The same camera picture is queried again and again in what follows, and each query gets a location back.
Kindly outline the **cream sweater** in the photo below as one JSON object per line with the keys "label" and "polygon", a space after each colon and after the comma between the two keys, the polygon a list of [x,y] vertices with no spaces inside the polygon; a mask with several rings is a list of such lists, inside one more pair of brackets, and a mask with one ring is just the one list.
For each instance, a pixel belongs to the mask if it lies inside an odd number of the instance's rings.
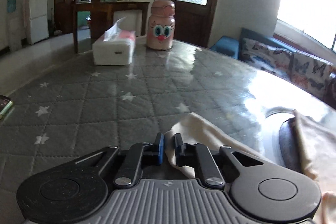
{"label": "cream sweater", "polygon": [[317,122],[297,110],[275,109],[269,113],[259,133],[257,150],[235,140],[220,128],[196,113],[187,114],[165,133],[165,153],[169,163],[176,168],[173,136],[180,133],[189,144],[202,143],[210,149],[229,145],[263,159],[284,165],[279,130],[288,119],[294,118],[303,174],[314,180],[321,189],[322,202],[314,217],[316,223],[335,223],[335,119],[323,118]]}

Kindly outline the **black round induction cooktop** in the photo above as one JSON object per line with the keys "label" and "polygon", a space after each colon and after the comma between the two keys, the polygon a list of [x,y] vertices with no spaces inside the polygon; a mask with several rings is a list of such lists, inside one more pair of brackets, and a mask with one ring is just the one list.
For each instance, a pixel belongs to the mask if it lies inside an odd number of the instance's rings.
{"label": "black round induction cooktop", "polygon": [[286,168],[303,173],[294,122],[295,119],[290,118],[280,127],[278,134],[280,151]]}

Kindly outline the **white pink tissue pack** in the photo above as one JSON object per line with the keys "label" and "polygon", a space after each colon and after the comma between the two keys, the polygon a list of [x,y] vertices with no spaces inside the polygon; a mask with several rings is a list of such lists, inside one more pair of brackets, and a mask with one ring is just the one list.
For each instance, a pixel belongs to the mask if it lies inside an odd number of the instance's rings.
{"label": "white pink tissue pack", "polygon": [[105,31],[93,44],[93,61],[98,66],[130,65],[135,50],[135,31],[120,28],[125,17]]}

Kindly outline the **blue sofa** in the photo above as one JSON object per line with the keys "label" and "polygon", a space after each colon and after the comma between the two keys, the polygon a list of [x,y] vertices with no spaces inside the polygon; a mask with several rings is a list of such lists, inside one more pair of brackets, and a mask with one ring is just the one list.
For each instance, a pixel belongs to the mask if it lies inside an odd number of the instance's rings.
{"label": "blue sofa", "polygon": [[254,32],[247,28],[241,29],[238,40],[228,36],[222,36],[213,46],[210,47],[210,50],[238,60],[240,59],[240,51],[242,49],[243,39],[245,38],[256,40],[257,42],[261,42],[272,47],[283,48],[291,52],[297,51],[294,47],[281,42],[280,40],[259,34],[258,32]]}

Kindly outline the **left butterfly print cushion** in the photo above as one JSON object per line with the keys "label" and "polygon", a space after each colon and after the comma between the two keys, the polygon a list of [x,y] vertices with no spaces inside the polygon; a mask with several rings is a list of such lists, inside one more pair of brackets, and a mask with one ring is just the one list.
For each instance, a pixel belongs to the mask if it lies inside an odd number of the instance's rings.
{"label": "left butterfly print cushion", "polygon": [[244,38],[240,59],[257,69],[269,72],[282,79],[290,79],[293,59],[291,51]]}

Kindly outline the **butterfly print cushion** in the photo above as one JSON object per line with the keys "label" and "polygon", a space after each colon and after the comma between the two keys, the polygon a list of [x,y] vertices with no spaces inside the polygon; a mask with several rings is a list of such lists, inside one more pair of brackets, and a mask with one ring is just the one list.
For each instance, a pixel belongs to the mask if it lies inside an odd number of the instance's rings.
{"label": "butterfly print cushion", "polygon": [[332,63],[314,55],[297,51],[293,53],[291,82],[318,99],[322,99],[333,69]]}
{"label": "butterfly print cushion", "polygon": [[240,59],[257,69],[269,72],[282,79],[290,79],[293,59],[291,51],[244,38]]}

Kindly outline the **pink cartoon face bottle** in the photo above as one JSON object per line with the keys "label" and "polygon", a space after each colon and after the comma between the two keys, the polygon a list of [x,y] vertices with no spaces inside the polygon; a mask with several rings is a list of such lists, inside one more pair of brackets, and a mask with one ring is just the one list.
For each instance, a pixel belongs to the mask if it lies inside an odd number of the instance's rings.
{"label": "pink cartoon face bottle", "polygon": [[155,0],[148,20],[146,46],[152,50],[166,51],[173,47],[175,30],[175,3]]}

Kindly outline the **smartphone at table edge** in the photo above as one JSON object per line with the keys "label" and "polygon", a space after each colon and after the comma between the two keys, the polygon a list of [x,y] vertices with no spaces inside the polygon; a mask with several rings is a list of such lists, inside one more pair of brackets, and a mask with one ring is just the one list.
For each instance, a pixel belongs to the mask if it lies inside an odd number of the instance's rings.
{"label": "smartphone at table edge", "polygon": [[13,101],[9,97],[0,95],[0,118],[3,118],[12,106]]}

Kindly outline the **right butterfly print cushion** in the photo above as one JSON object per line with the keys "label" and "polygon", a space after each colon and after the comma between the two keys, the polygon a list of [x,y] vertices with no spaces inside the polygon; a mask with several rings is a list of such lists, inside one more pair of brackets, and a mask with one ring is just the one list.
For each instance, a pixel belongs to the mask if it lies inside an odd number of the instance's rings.
{"label": "right butterfly print cushion", "polygon": [[318,99],[322,99],[333,69],[332,63],[314,55],[297,51],[293,53],[291,82]]}

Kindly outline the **white refrigerator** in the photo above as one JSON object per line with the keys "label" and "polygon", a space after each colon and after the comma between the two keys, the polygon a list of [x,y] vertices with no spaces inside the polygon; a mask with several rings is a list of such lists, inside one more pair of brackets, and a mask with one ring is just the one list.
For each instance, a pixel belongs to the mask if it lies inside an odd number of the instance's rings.
{"label": "white refrigerator", "polygon": [[25,0],[26,36],[30,45],[49,37],[48,0]]}

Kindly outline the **window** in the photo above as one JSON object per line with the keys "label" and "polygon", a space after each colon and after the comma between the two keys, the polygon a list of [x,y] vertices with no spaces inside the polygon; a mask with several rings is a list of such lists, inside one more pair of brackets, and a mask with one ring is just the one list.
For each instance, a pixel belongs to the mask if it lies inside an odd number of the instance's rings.
{"label": "window", "polygon": [[335,52],[335,0],[280,0],[276,34]]}

